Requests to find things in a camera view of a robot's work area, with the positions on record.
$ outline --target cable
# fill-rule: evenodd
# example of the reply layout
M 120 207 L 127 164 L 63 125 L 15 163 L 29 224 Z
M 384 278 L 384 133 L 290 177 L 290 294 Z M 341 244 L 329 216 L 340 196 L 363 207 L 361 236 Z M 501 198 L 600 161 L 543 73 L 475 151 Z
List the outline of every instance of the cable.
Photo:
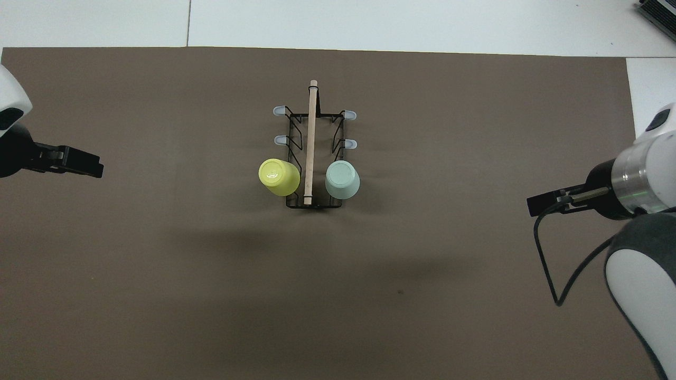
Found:
M 556 202 L 555 204 L 551 205 L 550 207 L 546 208 L 535 220 L 535 225 L 533 225 L 533 237 L 535 238 L 535 246 L 537 247 L 537 253 L 540 255 L 540 262 L 542 263 L 542 269 L 545 272 L 545 277 L 547 277 L 547 284 L 549 285 L 550 291 L 552 292 L 552 298 L 554 299 L 554 303 L 557 306 L 563 305 L 563 302 L 566 300 L 566 296 L 568 295 L 568 292 L 571 290 L 573 287 L 573 283 L 575 280 L 577 280 L 577 277 L 582 273 L 582 271 L 589 265 L 590 262 L 596 256 L 598 256 L 601 252 L 603 252 L 612 242 L 612 240 L 615 238 L 613 235 L 610 237 L 608 240 L 604 241 L 599 245 L 594 251 L 592 251 L 587 257 L 580 263 L 580 265 L 577 266 L 573 274 L 571 275 L 570 279 L 568 279 L 568 283 L 566 283 L 566 286 L 563 288 L 563 292 L 561 292 L 561 296 L 556 295 L 556 290 L 554 288 L 554 283 L 552 282 L 552 276 L 549 273 L 549 268 L 547 267 L 547 261 L 545 260 L 545 256 L 542 253 L 542 245 L 540 245 L 540 238 L 538 235 L 538 228 L 540 226 L 540 222 L 544 219 L 545 216 L 552 214 L 556 212 L 558 209 L 560 209 L 563 205 L 566 205 L 572 201 L 572 198 L 567 195 L 565 197 L 562 197 L 560 201 Z

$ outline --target wooden stick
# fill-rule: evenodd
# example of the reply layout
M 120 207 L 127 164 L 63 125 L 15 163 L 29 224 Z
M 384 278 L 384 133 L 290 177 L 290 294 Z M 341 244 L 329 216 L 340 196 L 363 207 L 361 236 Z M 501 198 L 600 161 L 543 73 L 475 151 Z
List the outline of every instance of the wooden stick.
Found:
M 308 152 L 305 161 L 304 205 L 312 204 L 312 173 L 314 172 L 314 125 L 317 121 L 317 81 L 310 81 L 310 111 L 308 112 Z

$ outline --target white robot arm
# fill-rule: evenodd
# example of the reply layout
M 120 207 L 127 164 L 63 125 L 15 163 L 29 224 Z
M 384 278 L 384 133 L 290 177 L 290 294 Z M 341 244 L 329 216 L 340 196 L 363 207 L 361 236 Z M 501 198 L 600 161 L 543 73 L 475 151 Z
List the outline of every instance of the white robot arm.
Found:
M 539 215 L 535 242 L 557 306 L 589 261 L 609 246 L 604 272 L 615 304 L 660 378 L 676 379 L 676 103 L 661 109 L 617 158 L 592 169 L 583 185 L 527 202 L 531 216 Z M 553 212 L 589 209 L 632 221 L 587 257 L 558 297 L 537 237 L 539 222 Z
M 0 65 L 0 178 L 21 169 L 103 176 L 99 156 L 66 145 L 35 143 L 26 127 L 17 123 L 32 104 L 19 82 Z

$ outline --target cup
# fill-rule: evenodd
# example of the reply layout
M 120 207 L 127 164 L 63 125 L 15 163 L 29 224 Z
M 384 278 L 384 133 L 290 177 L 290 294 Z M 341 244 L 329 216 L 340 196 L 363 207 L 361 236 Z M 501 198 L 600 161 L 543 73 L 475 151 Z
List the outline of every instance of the cup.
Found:
M 333 162 L 327 168 L 326 186 L 329 195 L 336 199 L 347 199 L 359 190 L 359 174 L 347 161 Z
M 270 158 L 258 168 L 258 178 L 273 194 L 291 195 L 300 185 L 300 172 L 291 162 Z

